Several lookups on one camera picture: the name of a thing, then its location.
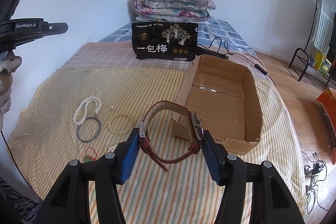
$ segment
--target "tree illustration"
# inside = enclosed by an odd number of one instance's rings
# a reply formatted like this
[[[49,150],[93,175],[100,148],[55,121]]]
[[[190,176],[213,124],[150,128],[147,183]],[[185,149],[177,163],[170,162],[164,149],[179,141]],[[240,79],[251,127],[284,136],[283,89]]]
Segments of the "tree illustration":
[[[182,30],[178,33],[178,37],[181,39],[181,41],[179,41],[179,44],[184,45],[185,40],[190,38],[190,34],[188,34],[185,30]]]
[[[170,30],[172,30],[172,32],[174,33],[174,38],[175,39],[178,38],[179,32],[183,31],[183,29],[177,24],[174,24],[173,26],[170,26]]]
[[[167,43],[169,44],[169,39],[173,37],[173,31],[171,29],[167,29],[164,32],[162,32],[162,36],[167,39]]]

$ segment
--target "open cardboard box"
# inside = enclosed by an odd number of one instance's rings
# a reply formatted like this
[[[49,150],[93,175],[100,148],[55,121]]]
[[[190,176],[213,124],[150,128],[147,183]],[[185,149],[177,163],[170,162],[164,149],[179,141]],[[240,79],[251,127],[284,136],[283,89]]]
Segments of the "open cardboard box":
[[[196,111],[203,129],[230,153],[245,155],[260,141],[263,113],[251,71],[237,63],[201,55],[190,65],[175,100]],[[172,114],[173,136],[188,138],[186,120]]]

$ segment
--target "silver screw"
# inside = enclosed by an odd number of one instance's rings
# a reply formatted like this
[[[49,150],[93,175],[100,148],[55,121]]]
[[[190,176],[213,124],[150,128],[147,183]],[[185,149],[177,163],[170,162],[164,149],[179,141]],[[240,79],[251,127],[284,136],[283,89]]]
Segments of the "silver screw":
[[[70,160],[69,164],[71,166],[76,166],[78,164],[78,160]]]
[[[113,153],[113,152],[108,152],[108,153],[106,153],[106,154],[105,154],[105,158],[107,158],[107,159],[112,159],[112,158],[114,158],[114,153]]]
[[[229,154],[229,155],[227,155],[227,158],[228,158],[229,160],[236,160],[236,159],[237,159],[237,156],[236,156],[235,154]]]
[[[263,163],[263,165],[264,165],[265,167],[267,167],[267,168],[272,167],[272,163],[271,163],[270,161],[268,161],[268,160],[265,160],[264,163]]]

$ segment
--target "wooden floor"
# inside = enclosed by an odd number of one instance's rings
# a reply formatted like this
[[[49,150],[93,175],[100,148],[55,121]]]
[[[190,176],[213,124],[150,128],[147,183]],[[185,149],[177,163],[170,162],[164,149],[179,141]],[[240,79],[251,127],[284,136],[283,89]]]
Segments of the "wooden floor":
[[[326,161],[328,168],[326,180],[318,182],[318,201],[322,207],[329,209],[336,198],[336,165],[331,163],[331,150],[334,145],[323,111],[314,103],[323,89],[306,80],[298,82],[296,80],[298,77],[293,69],[288,69],[288,63],[261,52],[256,53],[266,66],[288,108],[301,150],[307,153],[310,160],[314,160],[313,153],[318,150],[327,152],[328,145],[330,145],[328,155],[318,152],[319,159]],[[311,165],[312,163],[308,162],[307,157],[304,154],[302,155],[303,164]],[[324,177],[325,171],[322,171],[319,179],[324,179]],[[307,224],[318,224],[325,214],[326,212],[315,203],[313,211],[305,222]]]

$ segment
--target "floral pattern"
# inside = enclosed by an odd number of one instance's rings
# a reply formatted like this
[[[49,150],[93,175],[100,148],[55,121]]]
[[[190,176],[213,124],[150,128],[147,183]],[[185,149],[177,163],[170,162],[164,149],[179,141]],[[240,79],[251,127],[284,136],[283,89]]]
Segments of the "floral pattern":
[[[203,22],[216,5],[212,0],[134,0],[132,8],[148,20]]]

